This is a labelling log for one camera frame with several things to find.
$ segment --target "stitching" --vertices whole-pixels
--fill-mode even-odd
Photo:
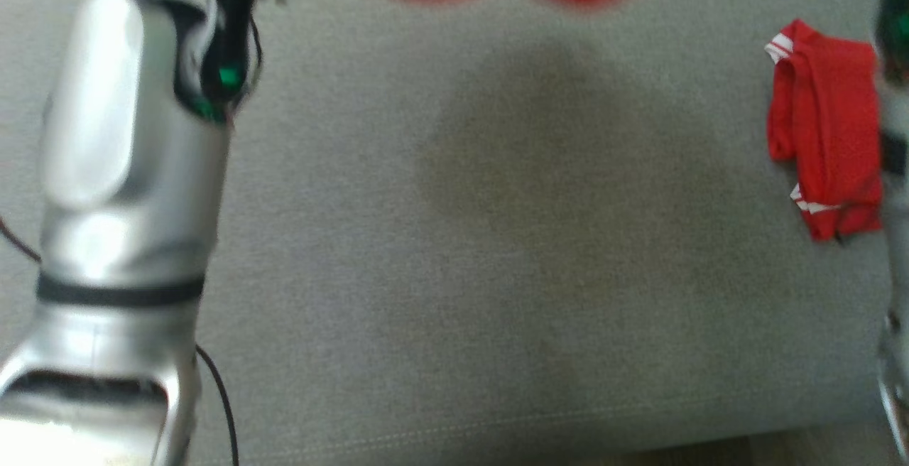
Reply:
[[[866,376],[854,376],[854,378],[837,379],[836,381],[825,382],[806,382],[798,381],[788,388],[804,388],[807,386],[816,387],[818,385],[839,384],[850,379],[866,379]],[[708,401],[721,401],[721,399],[733,399],[743,396],[753,396],[767,392],[766,389],[742,389],[731,395],[721,395],[714,397],[685,397],[678,399],[666,399],[672,401],[675,407],[699,405]],[[470,436],[483,433],[487,428],[502,427],[506,425],[517,425],[528,427],[533,425],[564,425],[566,423],[579,423],[579,421],[596,421],[607,416],[618,414],[623,411],[647,410],[647,412],[664,411],[663,403],[630,403],[611,407],[591,408],[590,410],[578,411],[561,411],[549,414],[529,415],[523,417],[500,418],[493,421],[480,421],[480,423],[467,423],[457,425],[446,425],[436,428],[425,428],[425,430],[412,430],[407,433],[389,434],[376,438],[348,440],[341,443],[321,444],[315,446],[306,446],[292,450],[284,450],[278,453],[258,454],[256,459],[281,459],[282,457],[299,456],[303,457],[332,457],[348,453],[363,453],[370,450],[385,450],[399,448],[418,443],[438,443],[438,441],[451,440],[456,437]],[[205,460],[196,462],[202,464],[219,464],[223,460]]]

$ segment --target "gray sofa seat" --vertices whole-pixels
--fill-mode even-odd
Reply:
[[[78,0],[0,0],[0,210],[37,242]],[[510,464],[881,414],[883,237],[814,244],[763,44],[874,0],[298,0],[257,14],[199,340],[244,463]],[[0,353],[36,269],[0,246]],[[227,463],[207,374],[193,464]]]

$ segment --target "floor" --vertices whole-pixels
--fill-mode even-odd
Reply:
[[[808,428],[574,466],[899,466],[885,423]]]

